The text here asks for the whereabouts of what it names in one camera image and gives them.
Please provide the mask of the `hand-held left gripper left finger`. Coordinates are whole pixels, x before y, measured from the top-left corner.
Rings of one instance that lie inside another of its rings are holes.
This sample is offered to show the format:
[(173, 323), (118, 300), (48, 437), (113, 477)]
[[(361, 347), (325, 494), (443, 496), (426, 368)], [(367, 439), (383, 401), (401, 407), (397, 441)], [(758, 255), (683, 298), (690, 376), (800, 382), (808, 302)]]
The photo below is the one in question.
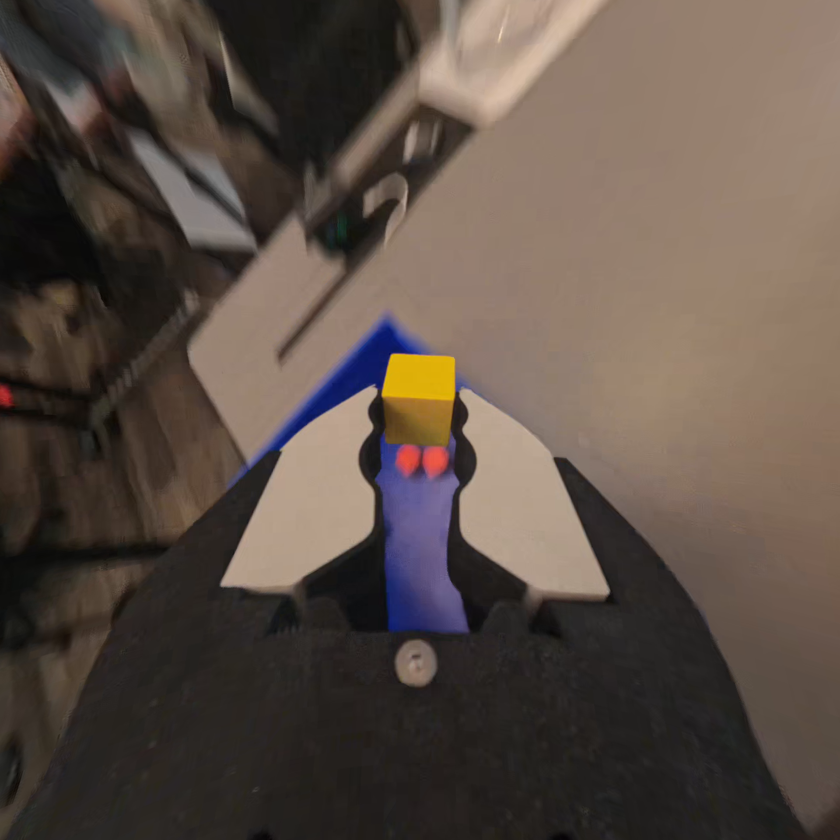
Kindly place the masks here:
[(382, 434), (381, 394), (369, 385), (290, 438), (220, 586), (279, 595), (330, 586), (381, 532)]

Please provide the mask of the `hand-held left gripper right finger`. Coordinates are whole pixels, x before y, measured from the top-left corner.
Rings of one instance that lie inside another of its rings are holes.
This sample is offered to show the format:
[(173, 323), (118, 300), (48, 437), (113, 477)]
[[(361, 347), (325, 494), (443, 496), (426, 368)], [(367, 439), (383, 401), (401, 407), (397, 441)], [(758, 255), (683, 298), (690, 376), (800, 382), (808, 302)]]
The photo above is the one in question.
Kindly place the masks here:
[(543, 442), (469, 388), (454, 416), (449, 576), (468, 602), (604, 602), (610, 594)]

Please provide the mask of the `black stand leg bar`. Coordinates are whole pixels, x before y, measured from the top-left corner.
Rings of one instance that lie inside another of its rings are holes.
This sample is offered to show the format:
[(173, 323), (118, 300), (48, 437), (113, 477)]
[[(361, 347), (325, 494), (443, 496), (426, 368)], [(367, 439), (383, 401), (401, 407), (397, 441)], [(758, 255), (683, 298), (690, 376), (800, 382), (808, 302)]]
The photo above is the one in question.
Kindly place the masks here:
[(84, 564), (132, 563), (155, 560), (172, 546), (165, 542), (93, 544), (80, 547), (35, 546), (16, 554), (2, 554), (4, 573), (45, 570)]

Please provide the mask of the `yellow wooden cube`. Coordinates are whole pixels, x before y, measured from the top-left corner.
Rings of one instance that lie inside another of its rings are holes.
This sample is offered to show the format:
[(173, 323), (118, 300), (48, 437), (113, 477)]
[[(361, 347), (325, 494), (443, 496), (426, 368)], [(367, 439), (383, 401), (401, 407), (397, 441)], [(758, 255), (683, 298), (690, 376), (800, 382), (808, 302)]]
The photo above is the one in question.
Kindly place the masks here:
[(448, 445), (456, 398), (452, 356), (394, 353), (381, 389), (389, 445)]

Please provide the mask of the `blue plastic bin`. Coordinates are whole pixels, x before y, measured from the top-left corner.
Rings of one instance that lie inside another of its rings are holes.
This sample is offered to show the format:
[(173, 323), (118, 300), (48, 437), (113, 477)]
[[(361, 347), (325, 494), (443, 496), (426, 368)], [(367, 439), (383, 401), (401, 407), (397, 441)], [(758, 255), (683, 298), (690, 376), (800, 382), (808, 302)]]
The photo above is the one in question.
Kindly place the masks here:
[[(427, 346), (401, 329), (389, 317), (381, 318), (349, 352), (323, 383), (299, 405), (268, 445), (244, 465), (228, 486), (233, 487), (270, 452), (278, 452), (306, 425), (359, 391), (363, 385), (381, 385), (391, 355), (424, 354)], [(382, 468), (377, 482), (384, 492), (385, 576), (389, 621), (393, 629), (461, 632), (467, 627), (467, 609), (455, 603), (455, 586), (445, 570), (445, 541), (451, 515), (446, 504), (455, 494), (452, 466), (438, 477), (413, 476), (397, 466), (393, 446), (381, 445)], [(595, 557), (607, 561), (609, 581), (615, 572), (635, 585), (637, 595), (651, 595), (651, 606), (669, 627), (693, 623), (710, 636), (705, 617), (644, 538), (627, 522), (571, 462), (557, 461), (571, 502), (583, 515), (582, 527), (595, 538)]]

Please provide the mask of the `blue-edged black box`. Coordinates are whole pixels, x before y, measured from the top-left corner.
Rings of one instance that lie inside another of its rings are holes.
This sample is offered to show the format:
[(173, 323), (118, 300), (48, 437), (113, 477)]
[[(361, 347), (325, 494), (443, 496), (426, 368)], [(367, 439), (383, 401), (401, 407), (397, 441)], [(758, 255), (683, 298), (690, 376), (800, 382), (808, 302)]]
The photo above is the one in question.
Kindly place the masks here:
[(440, 119), (417, 119), (411, 121), (405, 131), (402, 147), (402, 163), (419, 165), (438, 156), (444, 135)]

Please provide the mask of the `black power box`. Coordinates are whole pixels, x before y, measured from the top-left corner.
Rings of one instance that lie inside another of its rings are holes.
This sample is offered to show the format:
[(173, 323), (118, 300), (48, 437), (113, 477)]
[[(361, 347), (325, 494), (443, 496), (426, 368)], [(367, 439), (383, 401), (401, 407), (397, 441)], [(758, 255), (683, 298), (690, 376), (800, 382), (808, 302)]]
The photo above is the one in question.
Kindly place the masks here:
[(311, 237), (330, 256), (347, 256), (366, 239), (370, 219), (362, 203), (350, 200), (334, 208), (312, 230)]

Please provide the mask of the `white monitor base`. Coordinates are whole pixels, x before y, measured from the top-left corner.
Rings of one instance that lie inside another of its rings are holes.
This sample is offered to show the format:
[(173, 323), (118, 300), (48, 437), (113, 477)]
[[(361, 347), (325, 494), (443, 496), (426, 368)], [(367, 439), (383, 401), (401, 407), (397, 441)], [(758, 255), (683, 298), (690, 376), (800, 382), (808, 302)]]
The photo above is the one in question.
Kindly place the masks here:
[(420, 99), (477, 129), (505, 117), (607, 1), (441, 1)]

